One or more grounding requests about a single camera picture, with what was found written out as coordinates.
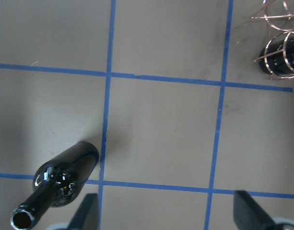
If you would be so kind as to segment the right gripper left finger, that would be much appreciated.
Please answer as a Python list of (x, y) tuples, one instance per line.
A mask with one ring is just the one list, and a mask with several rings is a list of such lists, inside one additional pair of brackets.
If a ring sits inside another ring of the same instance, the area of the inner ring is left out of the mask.
[(97, 230), (99, 226), (98, 194), (87, 194), (69, 223), (70, 230)]

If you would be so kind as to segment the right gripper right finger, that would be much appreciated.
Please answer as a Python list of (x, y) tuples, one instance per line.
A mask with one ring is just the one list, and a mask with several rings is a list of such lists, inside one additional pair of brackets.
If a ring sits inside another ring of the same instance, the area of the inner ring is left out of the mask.
[(245, 190), (235, 190), (233, 218), (239, 230), (268, 230), (273, 226), (272, 218)]

